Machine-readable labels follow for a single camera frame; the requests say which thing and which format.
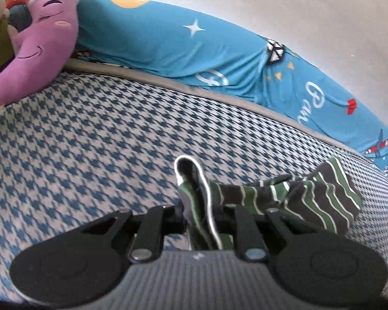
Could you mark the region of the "green grey striped t-shirt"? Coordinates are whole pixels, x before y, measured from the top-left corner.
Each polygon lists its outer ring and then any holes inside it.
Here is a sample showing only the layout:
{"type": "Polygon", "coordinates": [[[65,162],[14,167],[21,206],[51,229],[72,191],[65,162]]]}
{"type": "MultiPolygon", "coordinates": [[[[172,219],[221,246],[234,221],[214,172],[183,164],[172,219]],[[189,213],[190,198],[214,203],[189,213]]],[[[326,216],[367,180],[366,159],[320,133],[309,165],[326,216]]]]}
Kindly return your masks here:
{"type": "Polygon", "coordinates": [[[336,234],[345,234],[361,211],[364,198],[339,158],[329,158],[303,177],[275,178],[229,185],[211,181],[195,158],[174,162],[178,193],[192,249],[229,249],[232,237],[217,232],[217,206],[244,206],[261,215],[278,208],[336,234]]]}

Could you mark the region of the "houndstooth bed mat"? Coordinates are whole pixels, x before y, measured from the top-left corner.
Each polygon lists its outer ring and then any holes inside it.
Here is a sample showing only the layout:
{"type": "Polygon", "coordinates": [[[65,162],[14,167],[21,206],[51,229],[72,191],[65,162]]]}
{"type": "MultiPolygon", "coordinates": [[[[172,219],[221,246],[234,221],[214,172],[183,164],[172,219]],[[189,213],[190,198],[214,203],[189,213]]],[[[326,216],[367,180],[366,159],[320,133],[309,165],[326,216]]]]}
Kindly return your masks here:
{"type": "Polygon", "coordinates": [[[182,154],[235,185],[340,158],[364,197],[348,236],[388,265],[388,179],[371,161],[267,110],[81,64],[0,109],[0,299],[19,300],[8,269],[30,245],[120,208],[176,202],[182,154]]]}

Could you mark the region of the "blue printed quilt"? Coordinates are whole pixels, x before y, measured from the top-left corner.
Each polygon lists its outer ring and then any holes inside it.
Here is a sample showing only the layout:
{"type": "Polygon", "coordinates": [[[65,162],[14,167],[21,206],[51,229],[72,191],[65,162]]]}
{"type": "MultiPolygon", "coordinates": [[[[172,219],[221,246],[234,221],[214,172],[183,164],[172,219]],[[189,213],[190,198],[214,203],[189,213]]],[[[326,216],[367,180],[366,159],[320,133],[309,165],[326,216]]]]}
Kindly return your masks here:
{"type": "Polygon", "coordinates": [[[80,58],[239,97],[283,114],[388,173],[388,127],[285,45],[204,13],[150,0],[79,0],[80,58]]]}

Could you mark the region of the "purple plush toy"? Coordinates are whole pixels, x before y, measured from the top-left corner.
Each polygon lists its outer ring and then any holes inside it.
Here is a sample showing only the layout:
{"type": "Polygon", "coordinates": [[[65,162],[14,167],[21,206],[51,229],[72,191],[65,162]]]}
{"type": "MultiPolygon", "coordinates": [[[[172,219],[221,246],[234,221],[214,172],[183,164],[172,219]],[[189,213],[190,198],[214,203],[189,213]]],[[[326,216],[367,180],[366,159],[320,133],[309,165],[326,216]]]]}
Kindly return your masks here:
{"type": "Polygon", "coordinates": [[[0,72],[0,106],[35,93],[53,81],[78,38],[79,0],[6,0],[25,5],[32,23],[13,38],[14,59],[0,72]]]}

